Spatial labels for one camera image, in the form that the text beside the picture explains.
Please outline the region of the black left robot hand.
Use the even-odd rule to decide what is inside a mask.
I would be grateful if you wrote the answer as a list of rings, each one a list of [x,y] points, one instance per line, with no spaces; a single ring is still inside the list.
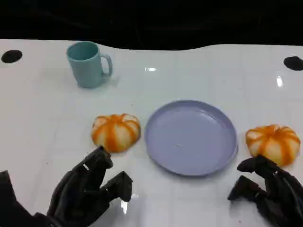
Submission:
[[[88,227],[100,218],[110,202],[120,198],[129,202],[132,179],[124,171],[103,184],[111,156],[100,146],[88,154],[57,184],[47,214],[36,213],[37,227]]]

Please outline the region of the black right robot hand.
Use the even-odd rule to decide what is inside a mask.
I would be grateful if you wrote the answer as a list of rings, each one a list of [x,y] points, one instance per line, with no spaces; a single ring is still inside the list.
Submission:
[[[261,176],[266,190],[242,175],[232,188],[229,201],[244,198],[255,203],[258,212],[275,227],[303,225],[303,186],[293,175],[262,155],[242,161],[237,170]]]

